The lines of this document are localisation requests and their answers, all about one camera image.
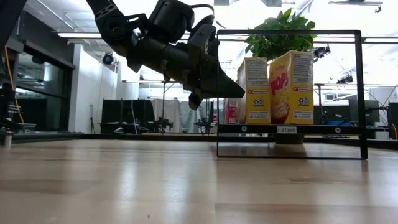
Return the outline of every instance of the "potted plant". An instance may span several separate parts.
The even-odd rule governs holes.
[[[274,18],[266,19],[256,30],[311,30],[315,23],[305,17],[292,15],[292,9],[284,13],[281,11]],[[267,58],[268,62],[282,56],[290,50],[309,51],[313,49],[313,39],[316,35],[250,35],[245,43],[246,53],[251,51],[253,57]],[[289,136],[276,134],[275,142],[279,144],[303,144],[304,135],[289,134]]]

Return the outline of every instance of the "pops logo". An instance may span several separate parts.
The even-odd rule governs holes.
[[[287,78],[287,74],[284,72],[280,76],[278,76],[274,81],[271,82],[272,95],[275,96],[277,90],[282,89],[288,84],[289,84],[289,79]]]

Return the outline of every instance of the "shelf label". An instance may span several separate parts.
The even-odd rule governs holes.
[[[297,127],[292,126],[278,126],[276,128],[276,133],[278,134],[297,134]]]

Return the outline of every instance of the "green leaves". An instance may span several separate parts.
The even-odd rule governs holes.
[[[270,17],[256,26],[259,30],[310,30],[315,23],[308,19],[292,15],[292,9],[280,12],[276,18]],[[245,43],[246,53],[251,51],[253,57],[266,57],[273,60],[290,50],[306,51],[313,48],[316,35],[250,35]]]

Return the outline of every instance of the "cereal box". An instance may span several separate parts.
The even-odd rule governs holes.
[[[270,88],[266,58],[245,58],[238,70],[238,83],[246,94],[238,103],[240,124],[270,124]]]
[[[313,55],[290,51],[270,65],[271,123],[313,124]]]

